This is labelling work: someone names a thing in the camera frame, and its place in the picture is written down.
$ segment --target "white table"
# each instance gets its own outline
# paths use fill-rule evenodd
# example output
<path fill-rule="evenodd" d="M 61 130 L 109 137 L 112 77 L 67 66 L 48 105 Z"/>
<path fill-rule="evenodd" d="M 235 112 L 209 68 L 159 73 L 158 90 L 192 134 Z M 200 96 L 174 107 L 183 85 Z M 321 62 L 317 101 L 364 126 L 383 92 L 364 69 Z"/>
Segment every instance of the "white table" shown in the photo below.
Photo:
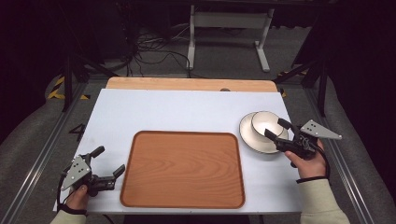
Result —
<path fill-rule="evenodd" d="M 297 170 L 282 153 L 261 154 L 242 140 L 239 122 L 246 114 L 268 110 L 290 120 L 278 92 L 144 91 L 103 89 L 78 146 L 78 154 L 99 146 L 92 159 L 95 175 L 112 175 L 126 164 L 134 134 L 142 130 L 233 133 L 239 141 L 246 202 L 239 209 L 124 207 L 123 175 L 114 190 L 90 198 L 89 213 L 98 214 L 273 214 L 301 211 Z"/>

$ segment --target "hand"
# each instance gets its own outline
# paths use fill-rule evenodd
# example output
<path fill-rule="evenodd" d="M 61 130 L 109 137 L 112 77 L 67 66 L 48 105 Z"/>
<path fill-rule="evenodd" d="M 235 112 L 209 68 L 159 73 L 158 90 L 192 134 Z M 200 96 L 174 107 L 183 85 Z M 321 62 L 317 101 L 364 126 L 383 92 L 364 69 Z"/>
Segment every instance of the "hand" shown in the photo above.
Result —
<path fill-rule="evenodd" d="M 318 140 L 318 146 L 323 149 L 320 140 Z M 285 155 L 296 165 L 301 179 L 326 175 L 326 161 L 318 152 L 310 161 L 305 161 L 290 151 L 286 151 Z"/>
<path fill-rule="evenodd" d="M 74 210 L 87 210 L 88 206 L 88 187 L 81 185 L 67 199 L 66 205 Z"/>

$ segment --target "metal bracket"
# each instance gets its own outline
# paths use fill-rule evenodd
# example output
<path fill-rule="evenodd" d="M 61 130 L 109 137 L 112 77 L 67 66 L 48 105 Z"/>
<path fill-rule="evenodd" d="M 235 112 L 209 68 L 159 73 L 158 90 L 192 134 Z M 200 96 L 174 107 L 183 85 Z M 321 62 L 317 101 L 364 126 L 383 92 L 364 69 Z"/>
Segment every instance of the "metal bracket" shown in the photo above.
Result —
<path fill-rule="evenodd" d="M 81 156 L 76 157 L 70 167 L 69 172 L 67 173 L 66 178 L 64 179 L 64 184 L 62 185 L 61 190 L 68 189 L 90 171 L 90 166 L 87 165 Z"/>
<path fill-rule="evenodd" d="M 330 138 L 341 140 L 343 138 L 342 135 L 338 133 L 334 133 L 329 129 L 321 126 L 320 124 L 314 122 L 313 120 L 309 120 L 301 129 L 301 132 L 307 133 L 309 135 L 321 138 Z"/>

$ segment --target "wooden tray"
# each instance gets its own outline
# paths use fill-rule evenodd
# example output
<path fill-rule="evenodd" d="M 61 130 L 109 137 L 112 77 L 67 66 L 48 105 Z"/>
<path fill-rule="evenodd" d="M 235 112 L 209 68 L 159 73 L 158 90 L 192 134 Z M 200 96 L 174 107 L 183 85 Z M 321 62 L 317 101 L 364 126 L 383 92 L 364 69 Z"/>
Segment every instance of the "wooden tray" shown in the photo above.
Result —
<path fill-rule="evenodd" d="M 231 133 L 137 133 L 120 201 L 128 207 L 241 207 L 245 192 L 236 137 Z"/>

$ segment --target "sleeve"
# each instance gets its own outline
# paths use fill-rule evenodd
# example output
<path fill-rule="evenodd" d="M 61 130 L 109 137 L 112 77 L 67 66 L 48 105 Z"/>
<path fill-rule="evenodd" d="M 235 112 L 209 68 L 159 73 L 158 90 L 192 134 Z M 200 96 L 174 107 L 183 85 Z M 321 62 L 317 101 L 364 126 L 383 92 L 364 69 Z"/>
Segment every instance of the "sleeve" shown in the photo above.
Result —
<path fill-rule="evenodd" d="M 72 215 L 66 213 L 64 210 L 59 211 L 55 219 L 51 221 L 50 224 L 84 224 L 86 220 L 85 215 Z"/>
<path fill-rule="evenodd" d="M 328 179 L 300 183 L 303 197 L 302 224 L 347 224 L 349 220 L 332 194 Z"/>

